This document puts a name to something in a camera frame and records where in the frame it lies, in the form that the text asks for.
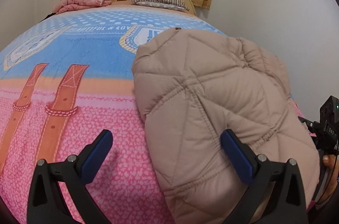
blue gripper pad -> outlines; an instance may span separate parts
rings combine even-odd
[[[221,146],[231,161],[234,169],[236,170],[240,180],[250,185],[253,182],[254,170],[253,165],[247,159],[239,145],[243,145],[240,140],[238,144],[231,136],[229,130],[225,130],[220,136]]]
[[[92,145],[95,145],[95,147],[92,147],[91,153],[89,153],[88,157],[81,165],[79,177],[83,184],[93,182],[95,175],[113,145],[112,133],[109,130],[104,130],[102,133],[103,135],[100,134],[101,138],[99,141],[96,143],[96,139],[93,142]]]

bed sheet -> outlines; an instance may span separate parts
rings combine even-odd
[[[112,131],[114,143],[87,189],[104,214],[119,224],[173,223],[150,162],[131,72],[138,46],[171,27],[221,33],[181,12],[104,7],[50,17],[0,53],[0,196],[20,223],[26,223],[37,159],[64,161],[102,129]]]

blue bed sheet section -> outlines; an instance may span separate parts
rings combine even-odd
[[[0,79],[28,77],[36,64],[49,63],[42,76],[62,77],[71,64],[88,64],[84,77],[132,80],[131,51],[172,27],[222,33],[175,11],[107,7],[68,12],[40,22],[8,45],[0,53]]]

black cable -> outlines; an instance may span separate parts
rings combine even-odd
[[[338,141],[337,141],[337,153],[338,153],[338,152],[339,152],[339,139],[338,139]],[[332,180],[332,176],[333,176],[334,171],[335,171],[335,169],[336,169],[337,159],[338,159],[338,156],[336,156],[336,159],[335,159],[335,161],[334,161],[334,166],[333,166],[333,170],[332,170],[331,176],[330,176],[330,178],[329,178],[329,180],[328,180],[328,183],[327,183],[327,185],[326,185],[326,188],[324,189],[324,191],[323,191],[321,197],[319,198],[319,200],[321,200],[322,197],[324,196],[324,194],[325,194],[325,192],[326,192],[326,190],[327,190],[327,188],[328,188],[328,185],[330,184],[330,182],[331,182],[331,180]]]

hand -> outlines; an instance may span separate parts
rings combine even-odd
[[[319,199],[318,203],[322,203],[324,202],[327,198],[329,198],[334,190],[337,187],[337,178],[338,178],[338,172],[339,172],[339,160],[337,159],[337,163],[336,165],[334,165],[336,160],[336,156],[335,155],[324,155],[322,158],[322,161],[324,163],[325,166],[327,166],[329,168],[329,173],[328,175],[330,176],[332,174],[332,171],[334,169],[333,175],[331,180],[326,184],[325,186],[325,192],[323,194],[323,196]]]

